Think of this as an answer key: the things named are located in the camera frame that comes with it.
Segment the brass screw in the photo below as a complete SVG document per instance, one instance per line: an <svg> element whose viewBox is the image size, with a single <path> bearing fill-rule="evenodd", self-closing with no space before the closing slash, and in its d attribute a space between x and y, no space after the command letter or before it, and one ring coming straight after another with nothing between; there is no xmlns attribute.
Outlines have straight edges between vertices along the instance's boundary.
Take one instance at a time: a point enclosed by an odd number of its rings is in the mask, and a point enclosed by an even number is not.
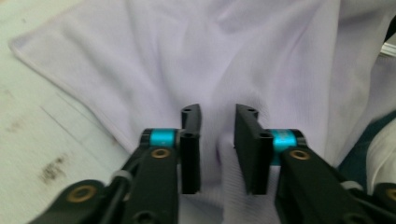
<svg viewBox="0 0 396 224"><path fill-rule="evenodd" d="M396 189L387 189L387 195L390 197L393 201L396 201Z"/></svg>
<svg viewBox="0 0 396 224"><path fill-rule="evenodd" d="M157 158L157 159L166 158L170 154L171 154L171 152L168 149L165 149L165 148L158 148L158 149L155 149L154 151L151 152L151 156L153 158Z"/></svg>
<svg viewBox="0 0 396 224"><path fill-rule="evenodd" d="M302 150L293 150L293 151L290 152L290 155L294 159L297 159L297 160L300 160L300 161L306 161L306 160L309 160L311 158L311 156L308 153L306 153L306 152L304 152Z"/></svg>
<svg viewBox="0 0 396 224"><path fill-rule="evenodd" d="M83 203L89 200L96 193L96 188L91 185L83 185L73 189L67 195L67 201L70 203Z"/></svg>

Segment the white cloth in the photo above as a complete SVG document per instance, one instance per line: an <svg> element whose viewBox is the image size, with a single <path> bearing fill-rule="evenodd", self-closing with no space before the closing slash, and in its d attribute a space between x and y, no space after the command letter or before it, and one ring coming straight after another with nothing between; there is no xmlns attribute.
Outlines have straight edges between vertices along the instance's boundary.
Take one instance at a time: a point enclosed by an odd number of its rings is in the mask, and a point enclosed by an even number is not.
<svg viewBox="0 0 396 224"><path fill-rule="evenodd" d="M367 152L367 189L379 183L396 184L396 119L373 140Z"/></svg>
<svg viewBox="0 0 396 224"><path fill-rule="evenodd" d="M130 152L145 128L180 127L179 110L200 104L201 200L225 223L277 223L276 168L268 196L244 193L235 104L264 128L300 129L338 164L396 108L396 76L382 78L396 61L377 59L395 13L395 0L88 0L10 46Z"/></svg>

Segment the blue ring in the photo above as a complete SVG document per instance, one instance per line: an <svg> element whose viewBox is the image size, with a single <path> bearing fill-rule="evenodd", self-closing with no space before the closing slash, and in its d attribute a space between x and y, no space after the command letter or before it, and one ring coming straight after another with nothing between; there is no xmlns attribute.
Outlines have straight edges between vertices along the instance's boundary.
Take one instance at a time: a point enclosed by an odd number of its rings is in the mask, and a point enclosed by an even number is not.
<svg viewBox="0 0 396 224"><path fill-rule="evenodd" d="M270 130L274 137L274 159L272 165L280 165L280 153L289 147L297 147L297 138L289 129L273 129Z"/></svg>
<svg viewBox="0 0 396 224"><path fill-rule="evenodd" d="M151 147L174 147L175 138L175 129L153 129L149 137L149 144Z"/></svg>

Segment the teal object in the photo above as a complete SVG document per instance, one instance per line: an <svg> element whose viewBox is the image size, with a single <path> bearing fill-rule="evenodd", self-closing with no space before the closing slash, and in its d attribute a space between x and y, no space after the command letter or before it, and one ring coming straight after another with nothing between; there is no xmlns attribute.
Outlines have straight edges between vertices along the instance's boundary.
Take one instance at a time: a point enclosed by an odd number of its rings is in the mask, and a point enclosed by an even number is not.
<svg viewBox="0 0 396 224"><path fill-rule="evenodd" d="M289 147L297 147L297 139L294 133L289 129L273 129L270 130L274 137L274 159L272 165L280 165L279 155Z"/></svg>
<svg viewBox="0 0 396 224"><path fill-rule="evenodd" d="M176 129L153 129L149 137L151 147L175 147Z"/></svg>

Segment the dirt stain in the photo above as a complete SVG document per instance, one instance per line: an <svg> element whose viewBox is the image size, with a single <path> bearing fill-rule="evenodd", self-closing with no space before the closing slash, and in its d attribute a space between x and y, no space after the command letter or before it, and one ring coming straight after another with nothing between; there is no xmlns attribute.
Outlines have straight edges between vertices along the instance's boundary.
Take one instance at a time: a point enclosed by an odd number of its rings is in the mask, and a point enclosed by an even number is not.
<svg viewBox="0 0 396 224"><path fill-rule="evenodd" d="M43 171L39 177L44 182L44 184L48 185L56 179L65 176L65 173L62 170L65 160L66 156L62 155L43 168Z"/></svg>
<svg viewBox="0 0 396 224"><path fill-rule="evenodd" d="M21 128L22 128L22 121L17 120L13 122L8 128L6 128L6 131L8 131L9 133L15 133Z"/></svg>

